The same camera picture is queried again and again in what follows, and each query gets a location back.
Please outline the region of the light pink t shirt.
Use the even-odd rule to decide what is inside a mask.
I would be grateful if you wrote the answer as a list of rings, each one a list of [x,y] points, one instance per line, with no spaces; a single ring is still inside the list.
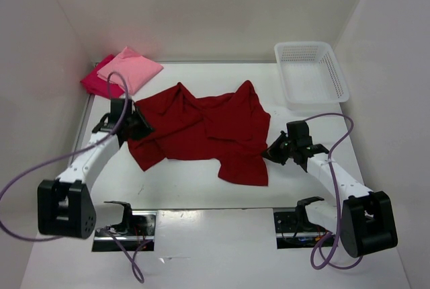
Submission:
[[[97,76],[107,81],[108,75],[113,72],[121,74],[126,82],[128,93],[134,95],[164,67],[150,60],[135,50],[125,47],[108,64],[97,71]]]

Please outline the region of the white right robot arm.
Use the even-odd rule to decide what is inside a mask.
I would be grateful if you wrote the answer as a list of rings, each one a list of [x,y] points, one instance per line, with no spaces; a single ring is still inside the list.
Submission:
[[[299,230],[319,226],[339,234],[343,248],[351,257],[398,245],[389,196],[359,183],[329,158],[326,147],[313,144],[311,137],[294,139],[282,132],[262,156],[281,165],[292,159],[339,200],[334,206],[318,196],[299,200],[295,207]]]

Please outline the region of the magenta t shirt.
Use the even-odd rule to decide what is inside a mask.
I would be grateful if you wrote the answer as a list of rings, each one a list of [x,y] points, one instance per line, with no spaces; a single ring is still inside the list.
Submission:
[[[107,55],[101,62],[95,65],[95,67],[86,77],[80,81],[88,94],[98,95],[110,99],[112,97],[118,98],[124,93],[124,90],[118,84],[110,83],[110,85],[108,85],[106,81],[97,75],[98,70],[102,69],[113,59],[114,55]]]

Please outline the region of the dark red t shirt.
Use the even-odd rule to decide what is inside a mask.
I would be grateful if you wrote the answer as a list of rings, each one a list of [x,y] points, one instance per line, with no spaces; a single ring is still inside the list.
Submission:
[[[197,98],[181,83],[136,102],[154,128],[128,149],[146,171],[163,159],[220,162],[218,177],[229,183],[265,187],[270,115],[252,82],[234,93]]]

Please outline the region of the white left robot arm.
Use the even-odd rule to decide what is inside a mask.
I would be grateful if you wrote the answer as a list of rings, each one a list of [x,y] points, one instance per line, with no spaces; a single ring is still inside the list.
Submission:
[[[132,100],[115,99],[73,162],[58,177],[45,179],[38,186],[39,232],[88,238],[97,222],[91,189],[99,174],[125,142],[140,140],[154,131]]]

